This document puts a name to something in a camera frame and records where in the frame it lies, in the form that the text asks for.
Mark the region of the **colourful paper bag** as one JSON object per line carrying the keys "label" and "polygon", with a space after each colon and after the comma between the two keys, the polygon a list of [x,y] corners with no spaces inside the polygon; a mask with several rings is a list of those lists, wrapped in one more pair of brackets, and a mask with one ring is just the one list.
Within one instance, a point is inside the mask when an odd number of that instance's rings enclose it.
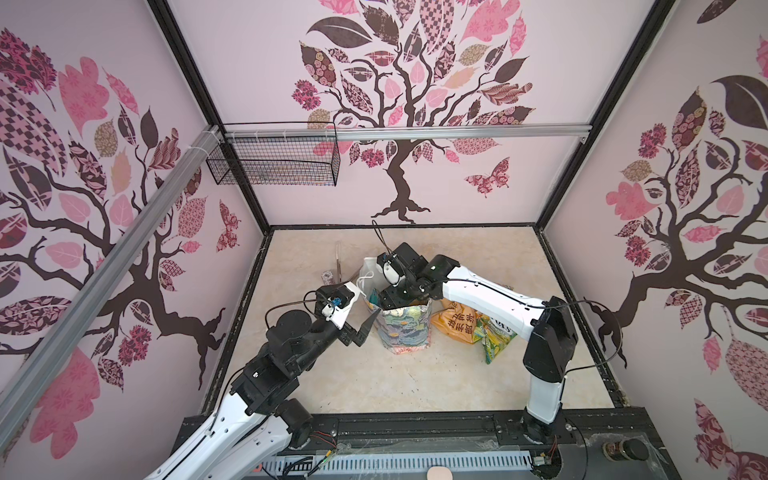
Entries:
{"label": "colourful paper bag", "polygon": [[386,349],[400,355],[424,350],[430,346],[432,300],[407,307],[385,309],[382,304],[382,292],[389,283],[378,271],[374,257],[363,259],[355,283],[363,292],[369,310],[373,312],[377,308],[380,309],[375,326]]}

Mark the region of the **orange snack bag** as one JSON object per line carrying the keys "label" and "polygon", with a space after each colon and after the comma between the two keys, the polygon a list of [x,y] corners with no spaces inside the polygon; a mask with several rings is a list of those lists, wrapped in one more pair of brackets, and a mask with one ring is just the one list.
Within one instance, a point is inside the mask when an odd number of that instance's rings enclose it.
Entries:
{"label": "orange snack bag", "polygon": [[439,332],[449,338],[475,344],[483,336],[482,314],[464,304],[443,299],[430,322]]}

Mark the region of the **green snack bag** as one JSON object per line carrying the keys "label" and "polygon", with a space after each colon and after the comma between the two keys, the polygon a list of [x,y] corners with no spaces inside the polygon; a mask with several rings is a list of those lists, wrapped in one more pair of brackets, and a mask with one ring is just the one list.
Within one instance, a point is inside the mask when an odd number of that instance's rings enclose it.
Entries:
{"label": "green snack bag", "polygon": [[482,345],[485,363],[488,365],[490,365],[515,338],[516,334],[514,332],[505,332],[485,315],[481,315],[476,320],[476,326],[473,331],[473,340],[475,343]]}

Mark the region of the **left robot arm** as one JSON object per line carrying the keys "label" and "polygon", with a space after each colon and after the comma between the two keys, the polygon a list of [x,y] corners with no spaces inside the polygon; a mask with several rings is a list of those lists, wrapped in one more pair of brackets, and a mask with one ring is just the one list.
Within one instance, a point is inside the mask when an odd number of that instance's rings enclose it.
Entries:
{"label": "left robot arm", "polygon": [[267,342],[234,377],[206,418],[150,479],[243,479],[269,457],[304,445],[312,415],[292,396],[299,376],[336,341],[361,346],[380,311],[359,329],[291,310],[267,331]]}

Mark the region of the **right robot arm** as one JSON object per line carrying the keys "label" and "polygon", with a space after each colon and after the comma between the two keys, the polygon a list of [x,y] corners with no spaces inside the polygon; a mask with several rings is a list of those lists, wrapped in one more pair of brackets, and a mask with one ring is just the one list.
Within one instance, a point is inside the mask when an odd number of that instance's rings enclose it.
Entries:
{"label": "right robot arm", "polygon": [[380,293],[380,305],[386,309],[445,299],[488,316],[503,332],[526,341],[523,365],[530,375],[530,388],[521,429],[536,444],[554,439],[555,424],[562,418],[567,370],[578,343],[563,299],[541,300],[516,293],[445,255],[428,261],[407,243],[380,254],[376,268],[388,282]]}

